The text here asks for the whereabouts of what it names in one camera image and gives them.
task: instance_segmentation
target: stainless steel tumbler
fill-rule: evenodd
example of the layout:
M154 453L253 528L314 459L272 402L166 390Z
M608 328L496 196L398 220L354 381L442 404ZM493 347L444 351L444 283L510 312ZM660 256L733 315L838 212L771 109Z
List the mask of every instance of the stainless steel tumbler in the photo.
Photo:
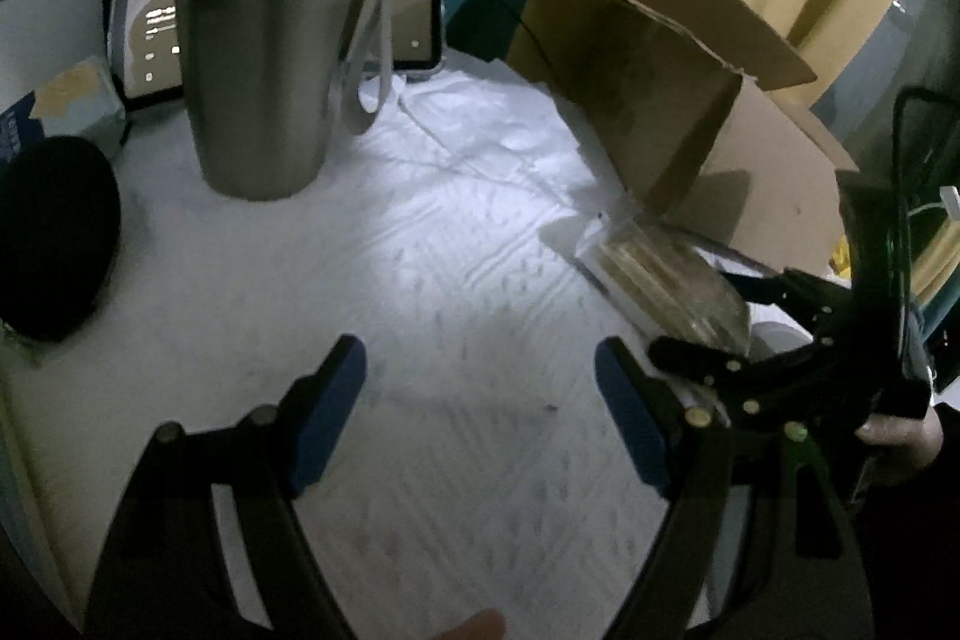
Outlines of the stainless steel tumbler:
M383 1L176 0L187 110L210 186L282 199L316 177L339 102L347 114L359 106L352 64L373 42Z

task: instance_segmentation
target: human hand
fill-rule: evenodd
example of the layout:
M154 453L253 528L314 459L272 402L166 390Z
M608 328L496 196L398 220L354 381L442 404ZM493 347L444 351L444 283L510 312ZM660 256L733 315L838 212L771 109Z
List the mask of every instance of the human hand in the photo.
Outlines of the human hand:
M856 437L867 445L885 448L877 461L875 478L879 485L896 485L926 469L944 444L944 430L934 408L923 420L871 415L856 430Z
M483 610L434 640L503 640L507 622L496 610Z

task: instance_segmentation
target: black lid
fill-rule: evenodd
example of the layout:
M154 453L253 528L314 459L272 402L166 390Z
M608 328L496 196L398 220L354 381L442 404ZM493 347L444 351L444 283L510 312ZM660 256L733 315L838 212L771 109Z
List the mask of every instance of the black lid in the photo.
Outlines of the black lid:
M120 194L93 143L52 137L0 170L0 320L63 339L93 311L120 241Z

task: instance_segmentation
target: black cable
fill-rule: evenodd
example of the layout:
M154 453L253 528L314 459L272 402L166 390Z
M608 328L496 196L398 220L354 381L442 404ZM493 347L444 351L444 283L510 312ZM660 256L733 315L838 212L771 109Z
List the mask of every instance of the black cable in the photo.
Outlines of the black cable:
M544 46L541 44L541 42L539 42L539 39L536 37L536 34L533 32L530 26L527 25L527 23L525 23L522 16L520 15L520 13L517 12L517 10L515 10L512 6L510 6L510 4L507 4L507 1L505 0L494 0L494 1L500 4L500 6L502 6L507 11L510 17L512 17L514 21L518 23L520 26L522 26L523 30L527 32L527 35L530 37L530 41L534 43L534 47L536 47L536 51L539 52L539 56L541 57L542 60L544 60L544 63L546 64L546 68L549 69L550 76L554 78L555 82L557 83L557 87L560 87L560 78L557 76L557 70L553 68L553 64L550 62L550 58L547 57L546 50L544 50Z
M126 148L128 141L130 140L130 132L133 131L133 121L127 121L127 124L123 127L123 133L120 135L120 146Z
M914 100L960 109L960 100L920 85L907 85L896 94L892 129L893 160L891 162L890 179L893 182L894 193L899 194L904 199L906 199L906 194L904 194L904 154L901 151L904 143L904 114L907 104Z

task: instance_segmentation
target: white cloth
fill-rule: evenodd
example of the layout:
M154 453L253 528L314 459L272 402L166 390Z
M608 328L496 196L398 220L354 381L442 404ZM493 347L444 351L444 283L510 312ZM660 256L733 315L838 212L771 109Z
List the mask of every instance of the white cloth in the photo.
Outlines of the white cloth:
M577 145L541 92L497 69L407 86L417 121L394 108L338 136L313 185L269 204L205 186L184 113L136 129L104 305L39 367L4 359L78 602L160 422L230 425L349 332L370 376L296 512L357 636L425 638L488 606L512 638L602 635L664 514L593 378L599 340L640 340L541 240L604 188L582 166L570 182L531 166L573 166ZM512 169L440 133L456 95L471 98L448 119L512 124Z

